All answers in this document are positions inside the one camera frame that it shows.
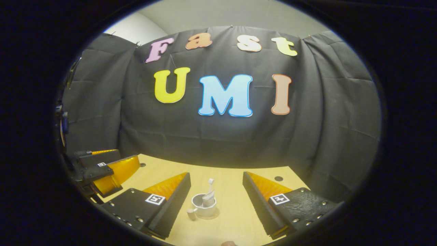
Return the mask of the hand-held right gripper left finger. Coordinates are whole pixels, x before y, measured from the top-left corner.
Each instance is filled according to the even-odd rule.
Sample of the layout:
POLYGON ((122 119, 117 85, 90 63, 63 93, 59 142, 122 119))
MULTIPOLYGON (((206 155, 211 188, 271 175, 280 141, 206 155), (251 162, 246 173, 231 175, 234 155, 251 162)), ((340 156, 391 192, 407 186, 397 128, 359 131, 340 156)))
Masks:
POLYGON ((142 191, 130 188, 102 207, 128 226, 166 239, 190 188, 190 173, 184 172, 142 191))

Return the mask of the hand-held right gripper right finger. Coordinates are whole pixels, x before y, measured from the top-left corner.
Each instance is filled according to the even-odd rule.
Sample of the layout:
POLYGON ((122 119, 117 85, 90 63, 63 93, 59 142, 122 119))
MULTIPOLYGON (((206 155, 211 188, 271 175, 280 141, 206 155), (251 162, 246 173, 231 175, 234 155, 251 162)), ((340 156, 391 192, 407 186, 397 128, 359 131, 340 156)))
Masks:
POLYGON ((292 190, 252 172, 243 173, 242 185, 265 232, 273 240, 310 227, 343 204, 308 188, 292 190))

